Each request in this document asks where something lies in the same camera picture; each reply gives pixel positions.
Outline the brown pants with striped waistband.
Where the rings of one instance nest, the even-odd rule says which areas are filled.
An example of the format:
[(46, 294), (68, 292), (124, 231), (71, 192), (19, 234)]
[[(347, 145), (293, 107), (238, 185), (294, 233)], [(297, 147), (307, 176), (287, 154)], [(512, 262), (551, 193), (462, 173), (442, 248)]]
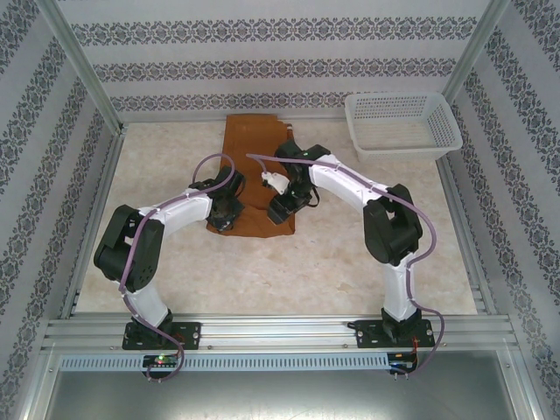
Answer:
[(239, 201), (244, 205), (241, 215), (224, 236), (272, 238), (295, 233), (295, 217), (274, 224), (268, 217), (270, 201), (276, 191), (262, 185), (262, 167), (248, 153), (272, 156), (289, 139), (290, 125), (275, 115), (229, 115), (225, 128), (222, 152), (229, 155), (235, 169), (246, 179)]

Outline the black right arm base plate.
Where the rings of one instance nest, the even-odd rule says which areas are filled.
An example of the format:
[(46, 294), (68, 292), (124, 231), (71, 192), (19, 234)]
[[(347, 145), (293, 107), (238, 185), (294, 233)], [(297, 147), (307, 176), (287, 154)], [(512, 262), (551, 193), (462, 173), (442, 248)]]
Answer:
[(413, 347), (414, 344), (420, 348), (435, 346), (435, 336), (428, 319), (422, 319), (411, 332), (406, 332), (395, 340), (383, 330), (381, 320), (355, 320), (347, 322), (346, 327), (353, 330), (358, 348)]

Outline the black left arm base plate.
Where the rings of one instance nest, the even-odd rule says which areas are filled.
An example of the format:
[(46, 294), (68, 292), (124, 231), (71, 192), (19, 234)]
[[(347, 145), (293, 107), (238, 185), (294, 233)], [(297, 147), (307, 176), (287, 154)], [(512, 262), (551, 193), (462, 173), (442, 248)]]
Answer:
[[(197, 350), (200, 343), (200, 330), (200, 323), (173, 322), (171, 329), (166, 334), (173, 337), (185, 350)], [(150, 328), (138, 324), (136, 321), (130, 321), (124, 330), (122, 349), (177, 350), (178, 345)]]

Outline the white plastic mesh basket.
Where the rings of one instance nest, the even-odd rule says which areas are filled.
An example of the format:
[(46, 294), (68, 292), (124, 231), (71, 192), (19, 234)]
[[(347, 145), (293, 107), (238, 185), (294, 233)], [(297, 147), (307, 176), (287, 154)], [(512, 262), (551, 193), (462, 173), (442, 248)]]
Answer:
[(345, 113), (361, 162), (434, 161), (463, 146), (458, 123), (440, 93), (350, 94)]

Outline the grey metal sheet panel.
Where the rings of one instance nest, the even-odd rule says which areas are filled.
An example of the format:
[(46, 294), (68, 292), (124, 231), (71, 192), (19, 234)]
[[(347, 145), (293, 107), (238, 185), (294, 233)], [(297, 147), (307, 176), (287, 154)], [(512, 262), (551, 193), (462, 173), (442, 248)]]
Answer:
[(503, 384), (465, 375), (408, 380), (371, 371), (70, 373), (45, 420), (516, 420)]

